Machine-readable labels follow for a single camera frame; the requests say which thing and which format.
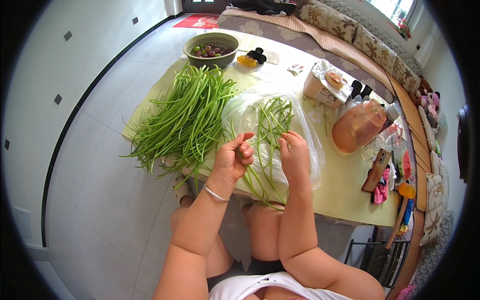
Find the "woman's right hand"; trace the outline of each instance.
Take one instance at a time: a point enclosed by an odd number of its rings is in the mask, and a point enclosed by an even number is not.
[[[282,169],[289,185],[310,182],[310,152],[307,142],[295,131],[282,133],[278,139]]]

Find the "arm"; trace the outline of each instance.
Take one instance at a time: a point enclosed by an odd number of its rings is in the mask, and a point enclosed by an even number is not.
[[[239,134],[224,144],[215,157],[207,187],[222,198],[230,198],[237,180],[245,173],[243,164],[253,162],[253,149],[245,142],[252,132]],[[244,159],[236,158],[240,148]],[[222,223],[227,202],[202,190],[179,221],[168,246],[160,281],[152,299],[208,299],[206,257]]]
[[[383,299],[382,286],[375,278],[339,262],[317,246],[307,143],[289,131],[282,134],[279,144],[289,184],[278,236],[278,254],[284,268],[305,287],[328,289],[356,300]]]

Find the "plastic toy hammer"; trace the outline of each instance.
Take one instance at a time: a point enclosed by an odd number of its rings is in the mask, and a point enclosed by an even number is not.
[[[402,207],[400,208],[400,212],[398,213],[398,217],[396,218],[395,227],[393,228],[392,234],[390,235],[390,238],[385,245],[386,249],[390,249],[390,246],[392,246],[396,232],[400,228],[400,223],[402,223],[403,214],[405,213],[405,208],[407,207],[408,200],[413,199],[417,194],[417,190],[413,187],[413,185],[406,182],[402,182],[400,184],[400,186],[398,187],[398,192],[400,193],[400,195],[403,196]]]

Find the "tiled floor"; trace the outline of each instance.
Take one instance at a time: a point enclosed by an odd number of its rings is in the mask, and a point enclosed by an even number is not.
[[[122,158],[130,145],[120,132],[135,107],[202,29],[149,34],[102,78],[75,117],[58,155],[47,201],[50,262],[78,300],[150,299],[171,237],[169,217],[178,203],[172,176],[155,180]],[[372,227],[317,221],[319,245],[343,261],[351,238],[366,241]],[[232,255],[250,263],[248,231],[235,202],[220,229]],[[361,248],[351,262],[358,264]]]

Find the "white top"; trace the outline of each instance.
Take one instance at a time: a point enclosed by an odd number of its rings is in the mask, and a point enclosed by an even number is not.
[[[243,300],[265,287],[281,287],[308,300],[351,300],[321,288],[305,288],[287,272],[234,276],[220,281],[208,294],[209,300]]]

